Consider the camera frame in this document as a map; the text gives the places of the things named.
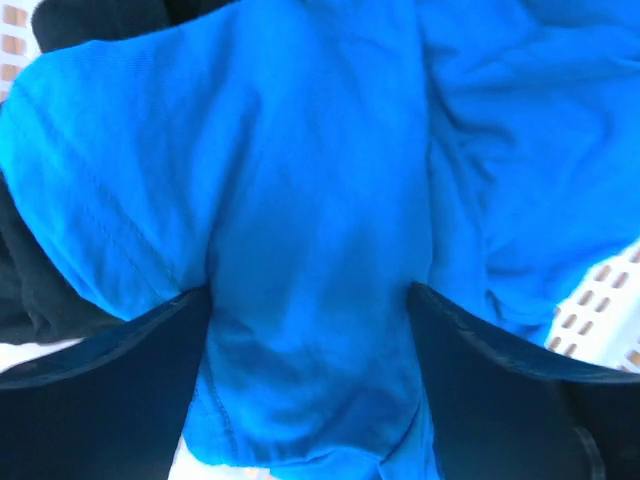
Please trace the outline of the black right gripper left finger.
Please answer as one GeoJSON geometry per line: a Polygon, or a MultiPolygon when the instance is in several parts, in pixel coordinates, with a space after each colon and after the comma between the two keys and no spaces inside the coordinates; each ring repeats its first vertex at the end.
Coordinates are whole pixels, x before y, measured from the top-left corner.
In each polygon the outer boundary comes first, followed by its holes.
{"type": "Polygon", "coordinates": [[[3,372],[2,479],[168,478],[210,313],[198,288],[3,372]]]}

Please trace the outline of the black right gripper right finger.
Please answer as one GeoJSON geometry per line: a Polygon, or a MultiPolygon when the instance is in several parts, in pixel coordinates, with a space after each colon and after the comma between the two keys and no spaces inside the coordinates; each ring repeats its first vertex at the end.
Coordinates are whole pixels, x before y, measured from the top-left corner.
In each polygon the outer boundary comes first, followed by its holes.
{"type": "Polygon", "coordinates": [[[638,375],[547,351],[418,283],[408,311],[445,478],[638,478],[638,375]]]}

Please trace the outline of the blue t-shirt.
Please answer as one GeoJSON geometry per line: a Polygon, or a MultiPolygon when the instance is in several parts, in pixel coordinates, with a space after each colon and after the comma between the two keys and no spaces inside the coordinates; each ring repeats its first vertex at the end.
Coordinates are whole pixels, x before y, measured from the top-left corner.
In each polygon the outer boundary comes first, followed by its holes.
{"type": "Polygon", "coordinates": [[[638,238],[639,5],[236,1],[43,53],[1,171],[110,314],[209,286],[198,460],[436,479],[408,289],[540,345],[638,238]]]}

